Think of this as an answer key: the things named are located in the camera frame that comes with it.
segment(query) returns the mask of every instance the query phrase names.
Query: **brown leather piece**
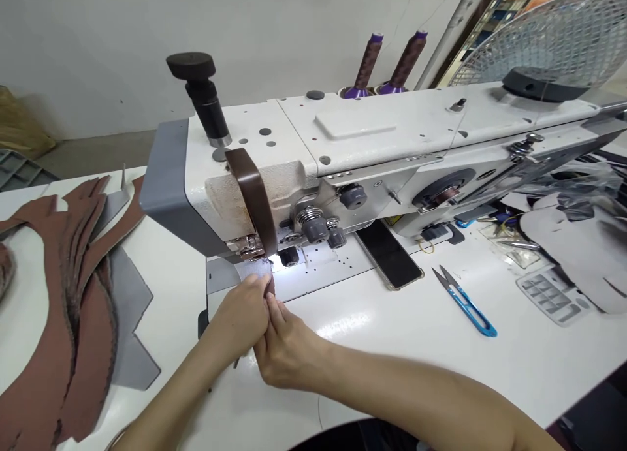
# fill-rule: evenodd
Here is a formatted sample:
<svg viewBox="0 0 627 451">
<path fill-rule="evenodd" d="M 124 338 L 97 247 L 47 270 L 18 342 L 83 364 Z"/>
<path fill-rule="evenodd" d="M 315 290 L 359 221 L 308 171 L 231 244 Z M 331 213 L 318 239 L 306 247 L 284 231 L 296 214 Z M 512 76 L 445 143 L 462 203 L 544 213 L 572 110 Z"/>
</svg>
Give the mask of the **brown leather piece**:
<svg viewBox="0 0 627 451">
<path fill-rule="evenodd" d="M 141 177 L 133 182 L 135 196 L 122 218 L 89 246 L 107 179 L 84 182 L 65 195 L 67 211 L 57 212 L 57 196 L 50 195 L 0 222 L 0 234 L 26 223 L 42 238 L 49 299 L 35 353 L 0 396 L 0 451 L 51 449 L 70 436 L 81 441 L 102 411 L 118 334 L 106 254 L 144 216 L 138 203 Z"/>
<path fill-rule="evenodd" d="M 131 200 L 129 207 L 126 209 L 119 221 L 100 239 L 93 242 L 89 246 L 89 249 L 85 252 L 83 263 L 80 267 L 78 292 L 83 292 L 89 277 L 103 257 L 117 244 L 119 244 L 119 242 L 124 239 L 124 237 L 126 237 L 128 233 L 130 233 L 130 231 L 132 231 L 144 218 L 144 212 L 139 206 L 139 194 L 142 190 L 143 183 L 144 176 L 133 180 L 135 194 L 133 195 L 133 199 Z"/>
<path fill-rule="evenodd" d="M 8 247 L 0 242 L 0 300 L 8 288 L 13 273 L 15 272 L 15 264 Z"/>
<path fill-rule="evenodd" d="M 69 437 L 75 441 L 85 439 L 93 431 L 105 402 L 118 341 L 116 316 L 110 299 L 112 283 L 107 254 L 144 217 L 139 206 L 143 179 L 142 176 L 133 181 L 135 194 L 126 212 L 109 231 L 89 246 L 81 265 L 77 290 L 83 292 L 84 299 L 80 306 L 76 370 L 63 406 L 62 429 L 57 443 Z M 89 279 L 83 289 L 82 277 L 85 273 L 89 273 Z"/>
<path fill-rule="evenodd" d="M 259 235 L 265 256 L 270 257 L 276 254 L 278 243 L 270 202 L 259 169 L 244 148 L 226 151 L 224 156 L 240 187 L 248 215 Z"/>
<path fill-rule="evenodd" d="M 69 247 L 68 264 L 64 270 L 68 312 L 74 331 L 78 327 L 82 296 L 82 291 L 78 289 L 80 267 L 93 227 L 105 206 L 106 195 L 101 194 L 101 191 L 108 180 L 109 176 L 88 180 L 63 197 L 67 203 L 68 211 L 72 215 L 70 230 L 74 231 Z"/>
<path fill-rule="evenodd" d="M 6 221 L 0 221 L 0 237 L 5 232 L 10 231 L 11 229 L 19 226 L 22 223 L 23 223 L 23 221 L 20 221 L 19 219 L 15 219 L 13 217 L 7 219 Z"/>
<path fill-rule="evenodd" d="M 60 254 L 63 255 L 61 270 L 68 317 L 74 333 L 78 329 L 80 309 L 80 297 L 76 293 L 74 282 L 74 267 L 79 239 L 95 207 L 95 201 L 89 196 L 97 183 L 98 179 L 87 180 L 63 197 L 67 203 L 68 227 L 66 231 L 68 236 L 63 238 L 63 245 L 60 248 Z"/>
<path fill-rule="evenodd" d="M 71 379 L 74 339 L 67 318 L 61 273 L 61 247 L 68 214 L 50 214 L 56 196 L 40 198 L 15 214 L 44 241 L 44 269 L 48 287 L 48 318 L 30 361 L 0 396 L 0 450 L 51 449 L 57 421 Z"/>
<path fill-rule="evenodd" d="M 82 441 L 93 431 L 105 403 L 118 345 L 116 317 L 98 272 L 87 283 L 80 306 L 76 370 L 61 412 L 61 435 Z"/>
</svg>

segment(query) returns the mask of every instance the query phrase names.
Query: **fan grille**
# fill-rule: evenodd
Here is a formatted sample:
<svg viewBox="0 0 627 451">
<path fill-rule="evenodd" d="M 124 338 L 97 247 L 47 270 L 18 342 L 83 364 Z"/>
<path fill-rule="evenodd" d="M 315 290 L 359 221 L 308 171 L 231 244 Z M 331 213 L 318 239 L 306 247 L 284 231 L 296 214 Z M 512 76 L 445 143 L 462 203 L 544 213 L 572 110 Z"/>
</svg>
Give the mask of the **fan grille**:
<svg viewBox="0 0 627 451">
<path fill-rule="evenodd" d="M 598 87 L 627 59 L 627 0 L 552 0 L 509 22 L 459 67 L 449 86 L 503 79 L 516 66 Z"/>
</svg>

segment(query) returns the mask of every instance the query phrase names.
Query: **gray crate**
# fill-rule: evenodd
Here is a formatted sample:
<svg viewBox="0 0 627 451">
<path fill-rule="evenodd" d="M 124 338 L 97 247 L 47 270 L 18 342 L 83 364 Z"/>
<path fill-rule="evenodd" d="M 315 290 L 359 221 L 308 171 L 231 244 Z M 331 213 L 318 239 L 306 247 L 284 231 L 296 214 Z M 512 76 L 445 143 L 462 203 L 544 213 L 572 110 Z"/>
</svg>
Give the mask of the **gray crate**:
<svg viewBox="0 0 627 451">
<path fill-rule="evenodd" d="M 59 178 L 15 151 L 0 149 L 0 192 L 47 185 Z"/>
</svg>

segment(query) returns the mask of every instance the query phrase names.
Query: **smartphone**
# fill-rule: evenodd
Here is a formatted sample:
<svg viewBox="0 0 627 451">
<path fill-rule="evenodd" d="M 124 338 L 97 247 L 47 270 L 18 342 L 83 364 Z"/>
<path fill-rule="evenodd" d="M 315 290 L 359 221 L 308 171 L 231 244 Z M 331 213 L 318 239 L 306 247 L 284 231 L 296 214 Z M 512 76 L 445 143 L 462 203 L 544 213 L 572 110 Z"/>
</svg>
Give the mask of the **smartphone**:
<svg viewBox="0 0 627 451">
<path fill-rule="evenodd" d="M 425 276 L 383 221 L 375 219 L 370 226 L 355 233 L 391 290 L 398 291 Z"/>
</svg>

